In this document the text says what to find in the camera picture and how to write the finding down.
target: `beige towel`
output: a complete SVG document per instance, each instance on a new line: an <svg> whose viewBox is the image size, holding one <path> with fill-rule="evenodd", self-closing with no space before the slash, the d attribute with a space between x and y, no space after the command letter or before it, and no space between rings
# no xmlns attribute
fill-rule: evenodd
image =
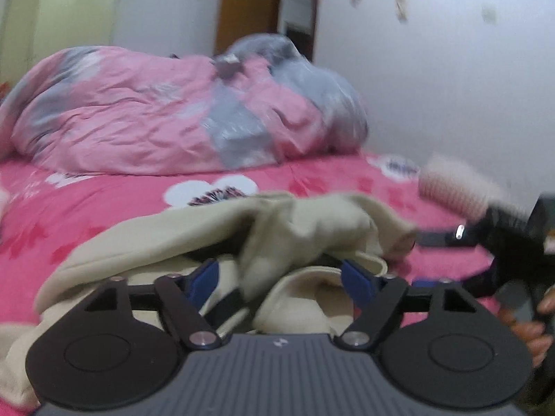
<svg viewBox="0 0 555 416"><path fill-rule="evenodd" d="M241 239L236 264L227 260L230 269L225 269L231 272L224 277L230 278L220 281L220 291L207 302L205 312L233 288L234 279L250 301L325 252L343 258L401 258L410 252L415 233L415 226L392 209L358 194L302 200L285 193L261 194L119 223L77 247L44 283L34 302L35 310L43 314L39 326L23 330L0 326L0 397L16 407L36 406L24 370L27 350L110 276L126 276L131 284L152 283L169 272L187 273L197 267L197 262L182 256L185 253L208 248L205 254L209 254L210 246L218 252L224 240Z"/></svg>
<svg viewBox="0 0 555 416"><path fill-rule="evenodd" d="M353 303L343 289L339 269L304 267L279 280L257 311L253 328L269 335L336 336L352 323L353 313Z"/></svg>

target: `finger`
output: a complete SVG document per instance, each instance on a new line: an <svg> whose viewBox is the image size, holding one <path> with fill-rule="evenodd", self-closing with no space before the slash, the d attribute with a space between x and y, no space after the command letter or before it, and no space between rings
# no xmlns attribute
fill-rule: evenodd
<svg viewBox="0 0 555 416"><path fill-rule="evenodd" d="M529 342L542 336L545 326L541 322L524 322L514 324L511 330L521 340Z"/></svg>
<svg viewBox="0 0 555 416"><path fill-rule="evenodd" d="M539 368L543 361L546 359L547 356L547 352L542 353L541 355L537 355L536 357L534 357L534 359L532 360L534 367L535 368Z"/></svg>
<svg viewBox="0 0 555 416"><path fill-rule="evenodd" d="M538 339L534 339L527 343L528 350L532 353L532 357L537 357L547 352L549 347L553 344L553 337L544 335Z"/></svg>
<svg viewBox="0 0 555 416"><path fill-rule="evenodd" d="M514 317L514 314L511 310L507 308L501 308L497 314L499 320L507 326L511 326L517 322L517 319Z"/></svg>
<svg viewBox="0 0 555 416"><path fill-rule="evenodd" d="M555 312L555 289L547 292L543 300L538 305L538 311L542 314Z"/></svg>

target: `metal pin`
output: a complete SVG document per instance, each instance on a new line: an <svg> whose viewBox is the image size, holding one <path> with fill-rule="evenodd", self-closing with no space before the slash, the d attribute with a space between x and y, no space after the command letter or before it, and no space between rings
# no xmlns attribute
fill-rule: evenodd
<svg viewBox="0 0 555 416"><path fill-rule="evenodd" d="M214 344L217 340L217 337L212 332L195 332L191 336L189 336L189 341L195 346L210 346Z"/></svg>
<svg viewBox="0 0 555 416"><path fill-rule="evenodd" d="M455 237L457 239L462 239L462 235L464 234L464 225L459 225L457 227L457 232L455 233Z"/></svg>
<svg viewBox="0 0 555 416"><path fill-rule="evenodd" d="M364 332L347 332L343 333L341 339L345 344L352 347L360 347L370 342L370 337Z"/></svg>

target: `bed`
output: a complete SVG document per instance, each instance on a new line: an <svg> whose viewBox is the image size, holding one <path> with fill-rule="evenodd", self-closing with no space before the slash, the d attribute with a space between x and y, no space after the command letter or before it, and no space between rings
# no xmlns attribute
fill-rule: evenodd
<svg viewBox="0 0 555 416"><path fill-rule="evenodd" d="M370 194L422 228L448 227L460 218L418 197L417 181L391 178L375 155L299 159L277 167L187 176L69 176L11 157L0 165L2 185L12 195L2 220L0 322L37 323L33 299L48 276L77 247L126 219L187 206L215 189L248 195L285 190L298 197L330 192ZM459 278L488 266L482 251L415 248L391 269L415 277ZM485 301L495 310L495 302ZM22 414L0 404L0 414Z"/></svg>
<svg viewBox="0 0 555 416"><path fill-rule="evenodd" d="M0 157L9 154L0 186L10 195L0 222L0 323L38 322L35 295L74 248L125 220L175 208L277 190L301 198L362 192L421 228L461 221L418 197L417 180L390 161L347 154L359 150L367 127L344 79L316 70L280 39L247 39L233 51L241 59L254 50L258 57L229 80L221 75L235 60L78 49L46 59L16 86L0 107ZM138 76L138 65L150 73ZM199 70L204 81L193 78ZM176 136L170 123L184 131ZM182 140L188 144L176 149ZM480 250L415 248L390 269L408 280L456 279L489 262ZM496 309L493 300L485 305ZM23 413L0 401L0 414Z"/></svg>

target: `ribbed gray surface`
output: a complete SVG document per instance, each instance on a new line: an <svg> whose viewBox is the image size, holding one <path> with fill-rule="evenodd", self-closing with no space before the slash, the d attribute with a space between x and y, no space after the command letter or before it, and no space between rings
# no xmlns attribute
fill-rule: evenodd
<svg viewBox="0 0 555 416"><path fill-rule="evenodd" d="M37 416L523 416L514 406L478 413L427 407L386 381L371 357L335 348L327 335L235 335L189 356L165 389L99 413L46 405Z"/></svg>

